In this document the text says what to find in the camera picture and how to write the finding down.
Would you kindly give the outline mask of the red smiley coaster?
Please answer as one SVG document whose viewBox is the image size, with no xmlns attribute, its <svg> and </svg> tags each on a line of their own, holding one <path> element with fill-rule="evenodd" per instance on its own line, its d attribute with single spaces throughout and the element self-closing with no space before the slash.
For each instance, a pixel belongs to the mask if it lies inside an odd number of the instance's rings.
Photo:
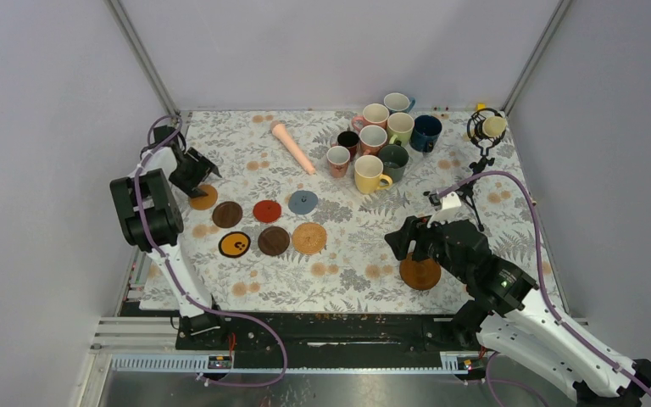
<svg viewBox="0 0 651 407">
<path fill-rule="evenodd" d="M 261 200 L 253 206 L 253 217 L 265 224 L 276 222 L 281 213 L 280 204 L 274 200 Z"/>
</svg>

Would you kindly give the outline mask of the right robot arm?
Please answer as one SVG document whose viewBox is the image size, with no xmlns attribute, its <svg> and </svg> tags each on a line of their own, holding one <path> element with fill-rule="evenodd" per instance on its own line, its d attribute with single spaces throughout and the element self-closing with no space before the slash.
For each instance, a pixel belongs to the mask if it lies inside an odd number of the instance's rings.
<svg viewBox="0 0 651 407">
<path fill-rule="evenodd" d="M 457 345 L 478 344 L 538 374 L 579 406 L 640 406 L 651 361 L 632 360 L 566 313 L 549 309 L 537 282 L 498 257 L 467 220 L 408 217 L 385 236 L 398 260 L 432 260 L 465 284 L 471 299 L 454 317 Z"/>
</svg>

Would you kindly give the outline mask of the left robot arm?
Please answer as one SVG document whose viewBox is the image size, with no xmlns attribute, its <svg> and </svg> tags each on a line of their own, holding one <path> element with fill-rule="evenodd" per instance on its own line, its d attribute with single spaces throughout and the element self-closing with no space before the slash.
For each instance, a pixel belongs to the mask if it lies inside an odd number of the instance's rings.
<svg viewBox="0 0 651 407">
<path fill-rule="evenodd" d="M 169 181 L 185 164 L 173 148 L 152 148 L 128 176 L 112 180 L 109 189 L 125 240 L 145 253 L 170 284 L 179 307 L 180 335 L 219 348 L 230 328 L 184 254 L 183 219 Z"/>
</svg>

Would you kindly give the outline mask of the light brown round coaster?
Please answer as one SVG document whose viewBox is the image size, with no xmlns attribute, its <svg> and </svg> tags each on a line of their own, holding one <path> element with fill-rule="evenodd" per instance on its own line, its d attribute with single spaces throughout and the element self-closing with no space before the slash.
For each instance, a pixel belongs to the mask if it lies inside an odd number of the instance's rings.
<svg viewBox="0 0 651 407">
<path fill-rule="evenodd" d="M 212 185 L 203 184 L 198 187 L 202 195 L 189 198 L 189 205 L 195 210 L 207 210 L 212 208 L 218 200 L 218 191 Z"/>
</svg>

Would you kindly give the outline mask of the blue-grey smiley coaster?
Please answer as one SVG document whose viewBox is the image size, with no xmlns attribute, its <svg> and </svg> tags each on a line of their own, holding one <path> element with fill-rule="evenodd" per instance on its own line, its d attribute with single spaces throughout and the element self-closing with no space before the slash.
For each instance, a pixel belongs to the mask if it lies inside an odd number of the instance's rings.
<svg viewBox="0 0 651 407">
<path fill-rule="evenodd" d="M 307 215 L 312 212 L 319 202 L 318 196 L 311 191 L 298 190 L 288 200 L 288 208 L 295 215 Z"/>
</svg>

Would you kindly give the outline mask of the orange black smiley coaster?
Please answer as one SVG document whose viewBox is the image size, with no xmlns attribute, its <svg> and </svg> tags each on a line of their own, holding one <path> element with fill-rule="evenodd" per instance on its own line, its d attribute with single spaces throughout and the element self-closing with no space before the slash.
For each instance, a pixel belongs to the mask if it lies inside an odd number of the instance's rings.
<svg viewBox="0 0 651 407">
<path fill-rule="evenodd" d="M 251 237 L 246 233 L 233 231 L 225 234 L 220 239 L 218 250 L 226 258 L 237 259 L 250 249 L 251 242 Z"/>
</svg>

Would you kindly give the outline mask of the dark walnut coaster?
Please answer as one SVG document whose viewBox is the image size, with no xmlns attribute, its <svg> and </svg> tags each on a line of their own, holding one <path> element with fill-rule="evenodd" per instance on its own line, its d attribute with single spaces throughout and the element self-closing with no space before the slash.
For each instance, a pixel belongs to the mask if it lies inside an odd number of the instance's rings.
<svg viewBox="0 0 651 407">
<path fill-rule="evenodd" d="M 290 234 L 279 226 L 264 229 L 258 237 L 259 250 L 268 256 L 283 254 L 290 246 Z"/>
<path fill-rule="evenodd" d="M 232 228 L 242 219 L 243 211 L 239 203 L 226 201 L 218 204 L 212 214 L 212 221 L 219 228 Z"/>
</svg>

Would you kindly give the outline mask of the woven rattan coaster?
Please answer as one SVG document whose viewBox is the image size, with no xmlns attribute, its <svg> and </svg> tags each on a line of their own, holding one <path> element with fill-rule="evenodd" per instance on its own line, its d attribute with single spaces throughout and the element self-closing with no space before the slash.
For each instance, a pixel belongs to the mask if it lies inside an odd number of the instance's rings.
<svg viewBox="0 0 651 407">
<path fill-rule="evenodd" d="M 296 227 L 292 234 L 292 245 L 305 255 L 317 254 L 326 245 L 327 232 L 322 225 L 308 222 Z"/>
</svg>

